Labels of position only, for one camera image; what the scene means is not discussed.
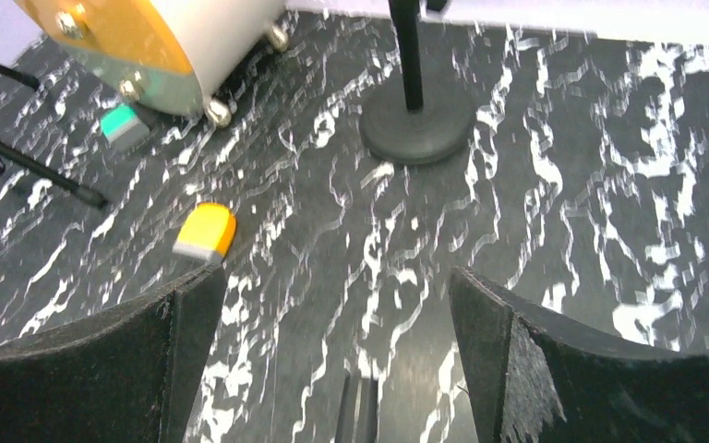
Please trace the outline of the black desktop microphone stand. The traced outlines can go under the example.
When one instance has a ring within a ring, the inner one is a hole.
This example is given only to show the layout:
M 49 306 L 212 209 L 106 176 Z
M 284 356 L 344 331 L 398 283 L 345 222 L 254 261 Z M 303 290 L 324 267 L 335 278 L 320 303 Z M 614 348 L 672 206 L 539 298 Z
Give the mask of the black desktop microphone stand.
M 453 78 L 425 77 L 421 67 L 418 1 L 390 1 L 401 74 L 367 98 L 358 129 L 375 157 L 400 165 L 442 161 L 472 135 L 475 103 Z

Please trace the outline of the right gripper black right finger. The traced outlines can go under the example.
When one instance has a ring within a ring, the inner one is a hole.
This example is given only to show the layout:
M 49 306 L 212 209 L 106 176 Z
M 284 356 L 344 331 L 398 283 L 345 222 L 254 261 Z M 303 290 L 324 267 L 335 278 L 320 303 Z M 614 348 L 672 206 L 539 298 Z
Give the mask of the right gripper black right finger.
M 627 341 L 451 272 L 452 323 L 482 442 L 709 442 L 709 351 Z

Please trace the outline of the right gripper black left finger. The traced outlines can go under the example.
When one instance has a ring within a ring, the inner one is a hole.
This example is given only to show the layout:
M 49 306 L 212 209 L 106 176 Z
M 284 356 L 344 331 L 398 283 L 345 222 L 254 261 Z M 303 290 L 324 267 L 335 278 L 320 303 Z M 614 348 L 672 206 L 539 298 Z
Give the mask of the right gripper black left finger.
M 180 442 L 227 277 L 207 265 L 0 346 L 0 442 Z

